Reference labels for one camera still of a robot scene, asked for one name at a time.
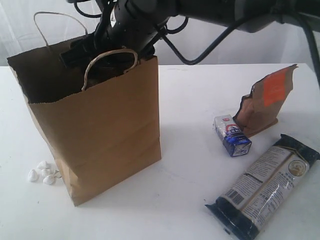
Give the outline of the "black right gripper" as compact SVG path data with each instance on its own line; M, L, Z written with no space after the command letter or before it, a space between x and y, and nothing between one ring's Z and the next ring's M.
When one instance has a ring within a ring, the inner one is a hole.
M178 14L176 0L99 0L100 20L95 31L75 40L60 58L67 68L89 63L98 55L122 48L139 57L153 55L170 17Z

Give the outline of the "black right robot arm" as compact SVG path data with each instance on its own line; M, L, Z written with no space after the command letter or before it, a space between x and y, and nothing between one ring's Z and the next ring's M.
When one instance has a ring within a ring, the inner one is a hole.
M95 31L60 55L68 68L123 47L140 57L149 55L154 44L169 33L168 20L176 16L224 26L226 35L234 30L255 33L273 22L300 26L314 66L320 66L314 37L320 29L317 0L101 0L98 4L101 14Z

